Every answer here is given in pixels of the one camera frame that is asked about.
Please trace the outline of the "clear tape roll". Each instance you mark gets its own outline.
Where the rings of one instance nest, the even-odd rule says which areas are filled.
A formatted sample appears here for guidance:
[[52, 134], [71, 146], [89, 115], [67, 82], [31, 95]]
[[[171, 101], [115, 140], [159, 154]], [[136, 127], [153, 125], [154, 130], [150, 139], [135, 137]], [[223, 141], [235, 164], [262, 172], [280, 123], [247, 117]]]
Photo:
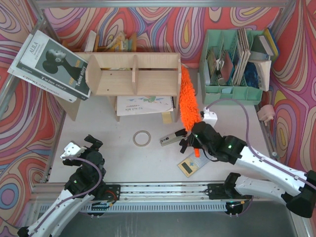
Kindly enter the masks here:
[[137, 147], [145, 147], [151, 142], [151, 135], [148, 131], [139, 130], [133, 135], [133, 143]]

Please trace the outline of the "gold grey calculator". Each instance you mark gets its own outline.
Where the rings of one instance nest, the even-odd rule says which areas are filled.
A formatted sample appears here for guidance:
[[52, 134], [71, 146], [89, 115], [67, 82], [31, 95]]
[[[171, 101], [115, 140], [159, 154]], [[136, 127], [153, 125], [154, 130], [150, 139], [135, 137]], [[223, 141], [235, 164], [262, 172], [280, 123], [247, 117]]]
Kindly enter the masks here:
[[178, 163], [177, 166], [183, 172], [183, 174], [189, 178], [209, 161], [210, 160], [202, 152], [200, 152], [199, 157], [196, 157], [195, 153], [192, 153], [180, 163]]

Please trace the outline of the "orange microfiber duster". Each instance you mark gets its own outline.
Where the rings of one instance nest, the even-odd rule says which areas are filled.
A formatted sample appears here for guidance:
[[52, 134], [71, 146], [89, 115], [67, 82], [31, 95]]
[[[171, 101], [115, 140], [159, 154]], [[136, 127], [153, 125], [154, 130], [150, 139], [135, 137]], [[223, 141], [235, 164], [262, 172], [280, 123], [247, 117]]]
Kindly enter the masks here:
[[194, 124], [201, 121], [201, 117], [190, 73], [184, 65], [181, 65], [179, 106], [181, 122], [186, 132], [189, 133]]

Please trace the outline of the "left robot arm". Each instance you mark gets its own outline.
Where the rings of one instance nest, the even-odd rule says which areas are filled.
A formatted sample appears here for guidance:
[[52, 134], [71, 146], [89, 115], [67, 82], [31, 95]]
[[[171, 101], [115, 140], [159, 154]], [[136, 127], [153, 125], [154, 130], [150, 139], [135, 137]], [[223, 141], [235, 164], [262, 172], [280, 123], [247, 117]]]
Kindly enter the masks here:
[[77, 166], [64, 189], [50, 208], [32, 225], [21, 227], [19, 237], [58, 237], [66, 225], [89, 201], [97, 197], [98, 189], [104, 185], [105, 160], [99, 149], [103, 143], [87, 135], [84, 139], [90, 147], [80, 147], [70, 142], [61, 155], [63, 164]]

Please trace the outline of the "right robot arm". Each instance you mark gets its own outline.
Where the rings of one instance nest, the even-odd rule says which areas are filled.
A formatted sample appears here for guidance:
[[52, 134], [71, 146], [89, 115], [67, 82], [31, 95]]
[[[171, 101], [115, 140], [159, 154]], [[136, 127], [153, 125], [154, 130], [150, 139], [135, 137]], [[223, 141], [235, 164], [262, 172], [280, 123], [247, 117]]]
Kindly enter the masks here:
[[221, 136], [205, 122], [195, 123], [189, 145], [199, 148], [215, 161], [252, 169], [265, 180], [255, 180], [230, 173], [225, 180], [229, 196], [257, 196], [273, 199], [304, 218], [311, 218], [316, 205], [316, 173], [303, 172], [264, 156], [235, 136]]

